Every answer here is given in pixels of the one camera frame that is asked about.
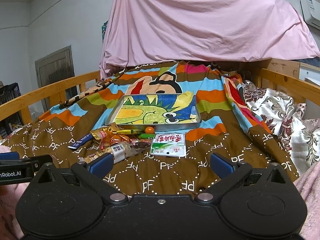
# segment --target gray door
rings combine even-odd
[[[60,49],[35,62],[38,87],[43,87],[66,78],[74,77],[71,46]],[[77,95],[77,88],[66,90],[67,99]],[[44,111],[50,109],[49,98],[42,100]]]

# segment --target metal bolt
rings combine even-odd
[[[125,199],[125,194],[113,193],[110,195],[110,199],[116,202],[123,201]]]
[[[164,199],[159,199],[159,200],[158,200],[158,203],[159,203],[160,205],[162,205],[162,204],[165,203],[165,200],[164,200]]]
[[[198,195],[198,199],[202,200],[202,201],[210,201],[213,199],[213,196],[210,193],[200,193]]]

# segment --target black mesh basket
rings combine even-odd
[[[6,85],[0,88],[0,105],[21,96],[18,83]],[[0,121],[0,135],[5,138],[12,133],[16,125],[23,125],[20,112],[10,115],[6,119]]]

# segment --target air conditioner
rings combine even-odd
[[[300,5],[305,22],[320,29],[320,3],[316,0],[300,0]]]

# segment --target robotic claw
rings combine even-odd
[[[0,185],[31,181],[16,207],[23,240],[302,240],[307,207],[281,165],[257,169],[212,154],[210,166],[221,181],[194,199],[134,195],[129,200],[102,180],[113,167],[108,153],[70,169],[57,169],[49,155],[0,160],[1,175],[18,173],[0,176]]]

